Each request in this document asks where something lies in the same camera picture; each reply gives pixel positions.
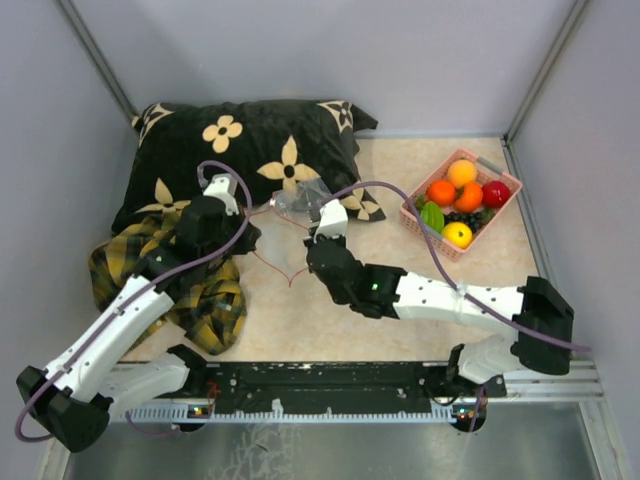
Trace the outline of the clear zip top bag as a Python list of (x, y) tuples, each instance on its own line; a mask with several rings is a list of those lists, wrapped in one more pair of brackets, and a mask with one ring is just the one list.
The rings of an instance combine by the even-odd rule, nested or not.
[(251, 210), (252, 222), (262, 231), (253, 255), (282, 277), (288, 287), (307, 271), (301, 241), (307, 236), (321, 201), (329, 196), (323, 180), (302, 181), (293, 193), (279, 190)]

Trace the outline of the yellow lemon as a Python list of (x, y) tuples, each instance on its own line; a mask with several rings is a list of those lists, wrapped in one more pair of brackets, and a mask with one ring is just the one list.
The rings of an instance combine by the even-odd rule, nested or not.
[(441, 231), (441, 235), (460, 249), (467, 249), (473, 241), (473, 231), (462, 222), (446, 224)]

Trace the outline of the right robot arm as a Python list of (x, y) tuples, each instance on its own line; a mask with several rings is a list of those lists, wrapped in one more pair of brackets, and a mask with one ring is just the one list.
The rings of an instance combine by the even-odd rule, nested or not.
[(312, 274), (332, 301), (373, 319), (437, 320), (488, 332), (452, 348), (445, 380), (461, 396), (515, 371), (564, 376), (571, 365), (574, 310), (546, 279), (519, 287), (451, 287), (403, 268), (364, 264), (343, 237), (304, 242)]

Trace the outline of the green leaf fruit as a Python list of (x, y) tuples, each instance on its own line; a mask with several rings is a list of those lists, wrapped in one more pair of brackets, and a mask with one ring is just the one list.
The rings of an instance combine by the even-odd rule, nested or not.
[(420, 212), (421, 219), (426, 226), (440, 233), (445, 226), (445, 217), (440, 206), (433, 201), (426, 202)]

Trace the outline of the dark grape bunch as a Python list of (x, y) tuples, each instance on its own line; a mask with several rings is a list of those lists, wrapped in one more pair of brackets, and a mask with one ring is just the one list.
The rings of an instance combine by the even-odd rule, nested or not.
[(444, 215), (445, 224), (463, 223), (473, 234), (480, 231), (487, 223), (486, 215), (483, 211), (472, 213), (450, 212)]

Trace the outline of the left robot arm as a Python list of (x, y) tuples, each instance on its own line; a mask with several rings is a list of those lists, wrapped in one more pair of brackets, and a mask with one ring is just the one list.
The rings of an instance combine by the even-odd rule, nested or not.
[[(214, 194), (177, 211), (146, 213), (98, 246), (89, 270), (99, 318), (47, 366), (18, 375), (20, 418), (79, 452), (113, 417), (150, 399), (201, 394), (204, 356), (229, 350), (244, 327), (247, 298), (234, 259), (252, 252), (258, 237), (231, 195)], [(183, 330), (185, 344), (122, 381), (110, 378), (124, 355), (167, 323)]]

